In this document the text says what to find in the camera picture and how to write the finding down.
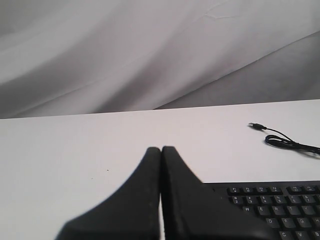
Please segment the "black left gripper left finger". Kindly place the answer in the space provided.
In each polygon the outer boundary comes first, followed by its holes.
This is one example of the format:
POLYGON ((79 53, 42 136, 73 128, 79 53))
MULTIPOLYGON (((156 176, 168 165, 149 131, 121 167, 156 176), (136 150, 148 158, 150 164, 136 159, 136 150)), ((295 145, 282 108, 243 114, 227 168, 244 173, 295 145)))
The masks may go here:
POLYGON ((65 223, 58 240, 158 240, 161 151, 149 147, 126 182, 105 201, 65 223))

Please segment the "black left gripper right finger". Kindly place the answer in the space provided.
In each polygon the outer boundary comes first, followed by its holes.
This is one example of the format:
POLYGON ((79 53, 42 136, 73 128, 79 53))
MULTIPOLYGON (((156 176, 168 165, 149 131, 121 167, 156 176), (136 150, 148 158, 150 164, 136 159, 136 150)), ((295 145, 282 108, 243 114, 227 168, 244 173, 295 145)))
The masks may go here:
POLYGON ((266 222, 202 183, 173 146, 161 151, 161 203, 167 240, 273 240, 266 222))

